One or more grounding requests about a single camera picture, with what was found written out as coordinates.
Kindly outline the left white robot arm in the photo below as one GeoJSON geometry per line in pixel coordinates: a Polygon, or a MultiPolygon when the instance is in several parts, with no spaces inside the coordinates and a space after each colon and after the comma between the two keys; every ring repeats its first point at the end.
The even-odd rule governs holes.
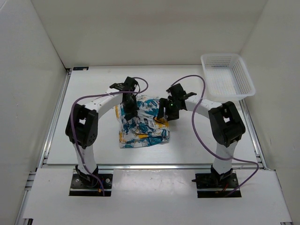
{"type": "Polygon", "coordinates": [[[79,98],[93,98],[91,102],[80,105],[76,100],[71,106],[65,133],[76,151],[76,172],[89,188],[98,183],[98,167],[92,149],[98,135],[98,120],[117,105],[123,106],[127,121],[136,117],[139,110],[135,92],[137,86],[136,79],[127,77],[123,83],[112,84],[104,94],[79,98]]]}

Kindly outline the white printed shorts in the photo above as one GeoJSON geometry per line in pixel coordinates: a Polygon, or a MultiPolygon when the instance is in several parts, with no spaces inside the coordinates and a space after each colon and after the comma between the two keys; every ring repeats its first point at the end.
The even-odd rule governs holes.
{"type": "Polygon", "coordinates": [[[166,119],[157,119],[159,97],[137,96],[138,114],[129,121],[125,119],[123,105],[115,106],[116,118],[120,124],[120,148],[141,148],[167,143],[170,127],[166,119]]]}

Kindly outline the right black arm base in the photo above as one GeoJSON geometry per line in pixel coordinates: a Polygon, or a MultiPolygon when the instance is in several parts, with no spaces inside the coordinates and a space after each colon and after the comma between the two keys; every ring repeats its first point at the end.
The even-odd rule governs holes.
{"type": "Polygon", "coordinates": [[[196,173],[192,182],[196,184],[198,198],[242,197],[237,175],[232,169],[220,175],[211,166],[209,173],[196,173]]]}

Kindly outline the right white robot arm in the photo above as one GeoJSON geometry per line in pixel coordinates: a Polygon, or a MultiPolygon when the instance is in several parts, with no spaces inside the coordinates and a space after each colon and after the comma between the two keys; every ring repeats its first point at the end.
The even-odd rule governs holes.
{"type": "Polygon", "coordinates": [[[186,93],[181,84],[171,86],[168,98],[160,98],[157,119],[167,121],[179,119],[179,111],[196,113],[210,121],[212,135],[217,142],[216,152],[206,147],[215,159],[211,166],[210,181],[215,187],[222,187],[232,173],[232,160],[237,143],[246,128],[240,114],[231,101],[217,103],[204,99],[194,92],[186,93]]]}

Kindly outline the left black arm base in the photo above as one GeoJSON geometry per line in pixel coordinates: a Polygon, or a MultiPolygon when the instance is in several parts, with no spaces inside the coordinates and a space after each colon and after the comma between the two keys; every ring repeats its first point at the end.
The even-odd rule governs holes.
{"type": "Polygon", "coordinates": [[[93,196],[93,197],[110,197],[112,194],[113,174],[99,173],[96,169],[93,173],[101,180],[102,186],[98,180],[89,174],[85,176],[78,170],[78,165],[73,170],[69,196],[93,196]]]}

